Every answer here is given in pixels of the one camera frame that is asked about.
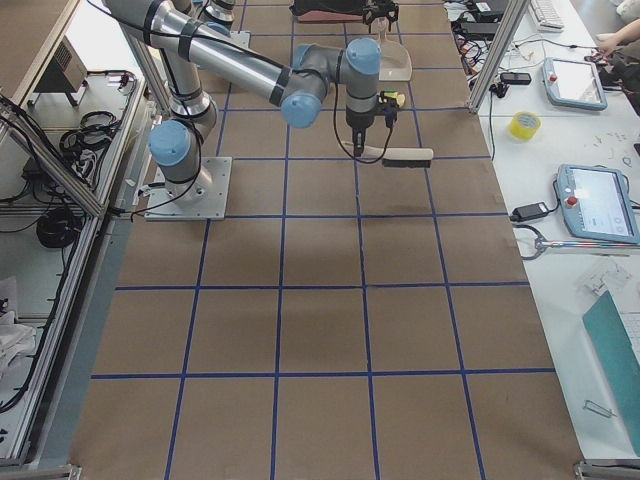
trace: brown table surface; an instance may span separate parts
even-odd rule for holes
[[[80,0],[0,1],[0,87],[23,103],[51,58]]]

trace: paper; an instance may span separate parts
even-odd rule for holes
[[[631,340],[633,353],[636,354],[636,359],[640,363],[640,312],[621,313],[620,318]]]

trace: tablet screen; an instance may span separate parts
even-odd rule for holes
[[[583,228],[593,233],[632,236],[615,173],[578,168],[571,172]]]
[[[597,79],[590,64],[553,61],[558,77],[555,84],[560,98],[587,103],[600,103]]]

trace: electronic device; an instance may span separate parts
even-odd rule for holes
[[[542,76],[549,101],[561,107],[604,110],[607,99],[590,62],[545,58]]]
[[[529,85],[531,83],[531,75],[519,72],[502,72],[500,81],[507,85]]]
[[[491,40],[496,36],[500,22],[480,23],[480,22],[460,22],[460,30],[467,40]]]
[[[556,188],[564,222],[573,236],[640,243],[620,170],[563,164]]]
[[[87,78],[87,67],[64,37],[35,88],[36,93],[74,93]]]
[[[562,32],[564,23],[552,0],[530,0],[529,13],[540,32]]]
[[[494,23],[502,20],[509,0],[470,0],[467,4],[478,23]]]

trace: blue joint cap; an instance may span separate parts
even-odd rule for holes
[[[294,70],[297,70],[302,66],[302,60],[311,47],[313,47],[312,43],[303,43],[296,48],[295,52],[293,52],[293,62],[291,62],[291,66]]]
[[[231,30],[229,30],[224,25],[221,25],[221,24],[216,23],[216,22],[207,22],[206,25],[211,30],[214,30],[214,31],[218,32],[220,35],[224,35],[225,37],[230,37],[231,36]]]
[[[280,106],[285,121],[294,128],[307,128],[313,124],[322,109],[320,99],[311,93],[297,91]]]
[[[190,148],[189,129],[175,120],[161,123],[149,134],[149,150],[162,167],[173,167],[180,163]]]
[[[347,61],[363,75],[380,73],[380,45],[371,38],[358,38],[347,46]]]

